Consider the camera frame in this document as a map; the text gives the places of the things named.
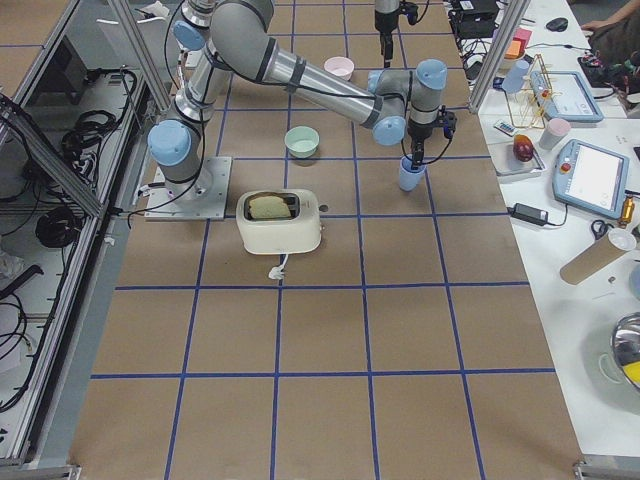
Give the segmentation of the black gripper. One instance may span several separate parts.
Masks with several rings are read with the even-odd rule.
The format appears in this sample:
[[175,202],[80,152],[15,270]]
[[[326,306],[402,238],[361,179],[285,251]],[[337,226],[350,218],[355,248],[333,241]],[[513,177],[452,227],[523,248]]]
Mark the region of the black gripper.
[[436,129],[441,129],[444,138],[451,142],[457,128],[455,113],[447,109],[430,112],[412,110],[408,121],[408,134],[411,138],[411,169],[420,170],[424,166],[424,142]]
[[383,31],[379,33],[380,51],[383,56],[383,67],[389,68],[391,65],[394,41],[392,31]]

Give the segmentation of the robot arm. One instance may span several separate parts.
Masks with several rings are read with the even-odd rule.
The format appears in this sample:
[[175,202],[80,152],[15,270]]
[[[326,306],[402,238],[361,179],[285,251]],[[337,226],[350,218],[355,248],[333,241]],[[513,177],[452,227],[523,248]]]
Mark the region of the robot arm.
[[410,25],[415,25],[420,20],[418,10],[418,5],[411,1],[375,1],[374,27],[379,34],[380,54],[384,68],[391,66],[394,55],[393,32],[398,28],[399,18],[404,16]]
[[384,67],[361,89],[280,47],[268,29],[272,1],[190,1],[173,26],[179,44],[203,56],[178,90],[166,119],[147,141],[175,201],[200,198],[213,183],[198,149],[217,95],[232,75],[279,87],[371,130],[374,141],[393,146],[411,140],[409,172],[428,165],[424,144],[439,129],[452,140],[457,118],[442,103],[448,69],[438,59],[413,70]]

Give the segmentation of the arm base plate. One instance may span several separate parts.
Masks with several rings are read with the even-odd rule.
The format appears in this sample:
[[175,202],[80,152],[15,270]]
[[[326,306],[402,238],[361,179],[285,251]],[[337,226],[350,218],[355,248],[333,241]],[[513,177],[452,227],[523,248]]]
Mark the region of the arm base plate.
[[166,182],[160,167],[150,190],[144,216],[150,221],[221,221],[225,217],[232,158],[208,156],[194,185]]

